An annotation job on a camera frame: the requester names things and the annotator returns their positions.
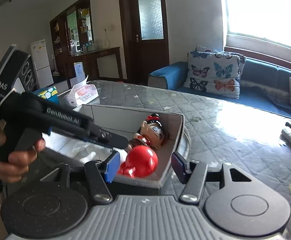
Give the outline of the red round toy figure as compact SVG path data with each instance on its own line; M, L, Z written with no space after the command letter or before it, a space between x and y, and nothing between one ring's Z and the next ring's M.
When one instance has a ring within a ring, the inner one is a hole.
M132 148L117 173L130 178L145 178L153 174L157 166L158 157L155 151L140 145Z

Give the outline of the dark-haired doll figurine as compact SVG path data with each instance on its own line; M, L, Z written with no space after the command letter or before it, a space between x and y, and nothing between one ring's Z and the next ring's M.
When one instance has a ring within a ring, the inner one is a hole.
M127 150L130 151L132 148L141 145L159 150L168 139L169 133L165 130L160 115L153 113L141 123L139 130L129 141Z

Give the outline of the white plush rabbit toy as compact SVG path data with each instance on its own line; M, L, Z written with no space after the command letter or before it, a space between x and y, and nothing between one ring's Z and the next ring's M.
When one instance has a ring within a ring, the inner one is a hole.
M112 151L115 150L120 154L120 163L126 161L127 152L118 148L107 148L101 145L92 144L89 142L79 141L73 146L72 157L81 163L87 163L92 160L105 161Z

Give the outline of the dark cardboard shoe box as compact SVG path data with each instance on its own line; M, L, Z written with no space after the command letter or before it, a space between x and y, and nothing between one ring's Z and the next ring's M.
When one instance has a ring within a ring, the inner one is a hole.
M91 117L106 131L127 137L120 151L121 167L109 189L116 194L162 194L169 180L171 154L186 152L182 114L106 105L82 105L76 112ZM47 149L41 159L48 167L68 163L81 167L90 160L105 160L110 149L70 139L57 133L45 136Z

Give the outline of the blue spotted tissue box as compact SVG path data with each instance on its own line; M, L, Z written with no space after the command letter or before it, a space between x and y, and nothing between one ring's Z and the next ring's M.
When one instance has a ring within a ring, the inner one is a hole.
M45 100L59 104L58 91L55 86L40 88L33 93Z

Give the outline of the white pink tissue pack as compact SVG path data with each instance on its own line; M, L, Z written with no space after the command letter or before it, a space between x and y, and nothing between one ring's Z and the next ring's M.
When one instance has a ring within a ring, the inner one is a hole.
M88 84L88 76L81 82L75 84L70 92L65 96L66 102L71 107L78 107L87 105L97 97L99 97L98 90L94 84Z

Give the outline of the white refrigerator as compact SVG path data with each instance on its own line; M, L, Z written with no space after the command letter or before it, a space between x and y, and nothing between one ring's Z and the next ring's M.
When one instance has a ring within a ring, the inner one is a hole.
M39 88L53 84L50 62L47 55L46 41L40 40L30 44L35 75Z

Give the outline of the dark wooden cabinet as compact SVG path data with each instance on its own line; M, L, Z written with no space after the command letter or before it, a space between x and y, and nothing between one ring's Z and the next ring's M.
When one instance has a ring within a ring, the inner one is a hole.
M89 80L123 81L120 48L97 45L92 27L90 0L76 1L50 21L54 62L60 77L70 83L77 76L75 63L81 62ZM116 58L118 77L102 77L98 59L111 55Z

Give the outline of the butterfly print cushion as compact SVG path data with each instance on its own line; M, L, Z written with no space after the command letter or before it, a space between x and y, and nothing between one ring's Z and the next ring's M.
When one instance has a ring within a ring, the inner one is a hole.
M240 97L246 57L226 51L190 51L184 88L232 99Z

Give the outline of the blue sofa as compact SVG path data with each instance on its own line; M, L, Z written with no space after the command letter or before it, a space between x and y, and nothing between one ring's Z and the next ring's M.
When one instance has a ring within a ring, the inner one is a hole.
M240 103L291 118L291 70L222 53L188 54L148 76L148 86Z

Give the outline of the dark wooden door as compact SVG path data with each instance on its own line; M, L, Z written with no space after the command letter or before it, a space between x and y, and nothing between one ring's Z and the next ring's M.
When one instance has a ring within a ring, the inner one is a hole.
M119 5L127 79L146 85L150 73L169 65L165 0L119 0Z

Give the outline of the window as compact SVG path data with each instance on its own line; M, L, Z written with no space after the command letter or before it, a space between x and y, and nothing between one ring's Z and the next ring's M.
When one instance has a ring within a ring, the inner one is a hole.
M225 0L228 33L291 48L291 0Z

